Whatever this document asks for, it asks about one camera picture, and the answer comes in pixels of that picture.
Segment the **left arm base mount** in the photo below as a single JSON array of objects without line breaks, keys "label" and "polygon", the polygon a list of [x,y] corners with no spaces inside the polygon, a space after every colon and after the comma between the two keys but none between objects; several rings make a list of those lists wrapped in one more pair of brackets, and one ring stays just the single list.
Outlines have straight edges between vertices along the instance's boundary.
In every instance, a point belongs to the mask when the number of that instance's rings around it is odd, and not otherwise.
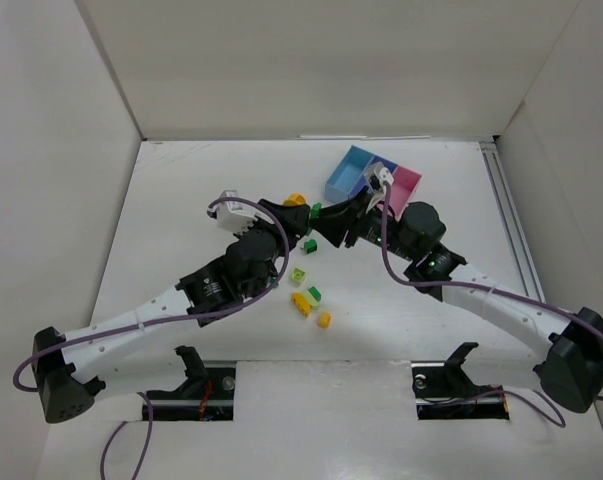
[{"label": "left arm base mount", "polygon": [[237,363],[204,362],[192,346],[175,349],[185,379],[146,393],[156,422],[225,422],[234,417]]}]

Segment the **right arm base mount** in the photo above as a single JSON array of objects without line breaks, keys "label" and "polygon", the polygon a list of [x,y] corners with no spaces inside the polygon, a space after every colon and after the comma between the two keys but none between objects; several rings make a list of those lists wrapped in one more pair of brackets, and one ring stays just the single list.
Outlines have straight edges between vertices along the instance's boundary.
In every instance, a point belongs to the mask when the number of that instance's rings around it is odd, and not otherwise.
[{"label": "right arm base mount", "polygon": [[411,363],[417,418],[426,420],[509,420],[501,385],[476,385],[463,371],[477,342],[462,343],[447,359]]}]

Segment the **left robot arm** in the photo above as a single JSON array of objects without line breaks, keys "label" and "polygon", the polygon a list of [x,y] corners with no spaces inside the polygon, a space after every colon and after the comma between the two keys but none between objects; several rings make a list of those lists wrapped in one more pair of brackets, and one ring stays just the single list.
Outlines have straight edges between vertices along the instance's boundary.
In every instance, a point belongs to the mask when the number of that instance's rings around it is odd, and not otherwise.
[{"label": "left robot arm", "polygon": [[311,209],[252,203],[226,191],[208,214],[235,237],[222,255],[110,320],[66,333],[49,327],[35,335],[31,368],[47,423],[69,421],[112,396],[153,389],[196,392],[207,372],[195,348],[178,346],[176,364],[154,368],[135,365],[133,355],[229,317],[274,289],[285,271],[275,263],[287,260],[306,235]]}]

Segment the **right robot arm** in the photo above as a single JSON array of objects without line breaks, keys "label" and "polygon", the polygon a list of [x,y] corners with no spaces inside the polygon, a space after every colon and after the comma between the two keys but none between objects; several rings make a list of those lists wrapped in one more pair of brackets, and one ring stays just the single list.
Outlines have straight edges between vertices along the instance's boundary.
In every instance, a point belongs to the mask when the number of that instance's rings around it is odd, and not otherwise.
[{"label": "right robot arm", "polygon": [[507,290],[445,247],[446,232],[436,209],[408,204],[399,219],[369,194],[337,205],[312,209],[309,225],[336,247],[364,239],[409,265],[393,278],[441,303],[481,317],[533,350],[534,385],[575,413],[586,412],[603,390],[603,317],[587,307],[572,313]]}]

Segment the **yellow rounded lego brick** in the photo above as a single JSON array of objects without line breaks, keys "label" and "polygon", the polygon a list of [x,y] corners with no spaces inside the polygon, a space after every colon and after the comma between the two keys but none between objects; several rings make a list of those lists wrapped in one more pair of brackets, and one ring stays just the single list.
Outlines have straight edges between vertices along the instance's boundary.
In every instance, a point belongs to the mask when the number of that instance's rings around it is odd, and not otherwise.
[{"label": "yellow rounded lego brick", "polygon": [[299,193],[291,194],[287,199],[283,201],[284,206],[300,206],[305,205],[306,199],[303,195]]}]

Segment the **green lego plate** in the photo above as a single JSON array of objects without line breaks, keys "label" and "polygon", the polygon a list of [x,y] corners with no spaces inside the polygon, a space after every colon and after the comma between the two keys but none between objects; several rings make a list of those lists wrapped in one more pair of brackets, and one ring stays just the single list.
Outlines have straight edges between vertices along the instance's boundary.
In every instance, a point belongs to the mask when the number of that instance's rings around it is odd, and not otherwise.
[{"label": "green lego plate", "polygon": [[311,209],[310,209],[310,216],[309,216],[309,218],[310,218],[311,220],[313,220],[313,219],[317,219],[317,218],[320,216],[320,212],[321,212],[322,207],[323,207],[323,205],[322,205],[322,203],[321,203],[321,202],[316,202],[316,203],[314,203],[314,204],[311,206]]}]

